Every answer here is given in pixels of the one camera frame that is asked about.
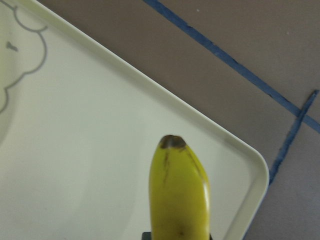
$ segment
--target blue tape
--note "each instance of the blue tape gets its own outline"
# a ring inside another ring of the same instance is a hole
[[[288,150],[290,148],[290,145],[294,141],[298,130],[301,127],[301,124],[306,116],[307,111],[309,110],[311,104],[314,102],[317,94],[319,93],[319,90],[315,90],[312,95],[308,98],[306,103],[303,105],[297,119],[294,121],[289,134],[287,135],[278,155],[276,156],[276,159],[269,171],[269,185],[271,185],[275,179],[276,174],[278,173],[279,167],[282,164],[283,160],[285,159]]]
[[[149,6],[151,6],[153,9],[155,9],[162,16],[164,16],[166,19],[168,19],[170,22],[172,22],[174,25],[176,25],[178,28],[180,28],[182,31],[184,31],[186,34],[188,34],[191,38],[196,40],[199,44],[201,44],[211,53],[213,53],[216,57],[218,57],[227,65],[229,65],[231,68],[233,68],[235,71],[237,71],[244,78],[249,80],[252,84],[257,86],[264,93],[272,97],[275,101],[277,101],[280,105],[286,108],[293,115],[295,115],[296,117],[299,116],[300,109],[297,106],[295,106],[293,103],[288,101],[279,92],[274,90],[270,85],[268,85],[266,82],[264,82],[255,74],[253,74],[246,67],[238,63],[229,54],[227,54],[225,51],[223,51],[221,48],[215,45],[212,41],[210,41],[207,37],[205,37],[199,31],[189,26],[182,18],[180,18],[178,15],[172,12],[169,8],[164,6],[158,0],[143,0],[143,1],[147,3]],[[316,122],[313,118],[306,116],[304,122],[309,127],[313,128],[318,133],[320,133],[320,124]]]

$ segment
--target brown spot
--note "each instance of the brown spot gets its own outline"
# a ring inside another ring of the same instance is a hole
[[[160,140],[160,147],[162,149],[168,148],[183,148],[187,144],[180,136],[166,135]]]
[[[164,170],[165,170],[165,175],[163,178],[163,184],[166,184],[167,178],[168,178],[168,173],[169,173],[169,166],[170,166],[170,162],[169,162],[169,152],[168,150],[165,153],[165,157],[164,157]]]
[[[203,182],[205,182],[204,176],[202,176],[201,171],[198,167],[198,165],[196,164],[196,161],[194,160],[194,158],[192,157],[191,153],[189,151],[187,151],[188,156],[192,159],[192,163],[195,166],[195,169],[199,175],[199,177],[202,179]]]

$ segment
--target banana tip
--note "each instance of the banana tip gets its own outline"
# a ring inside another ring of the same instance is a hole
[[[186,142],[180,136],[175,135],[166,135],[160,140],[160,147],[162,149],[167,148],[184,148],[186,146]]]

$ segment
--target gray floor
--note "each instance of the gray floor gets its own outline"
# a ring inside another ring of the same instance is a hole
[[[272,166],[296,117],[144,1],[39,2],[256,148]],[[320,89],[319,1],[161,3],[297,107]],[[320,96],[308,115],[320,123]],[[319,143],[320,133],[302,123],[246,240],[319,239]]]

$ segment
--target yellow banana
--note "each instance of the yellow banana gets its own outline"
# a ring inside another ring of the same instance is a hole
[[[209,197],[197,156],[180,136],[164,136],[149,173],[151,239],[209,240]]]

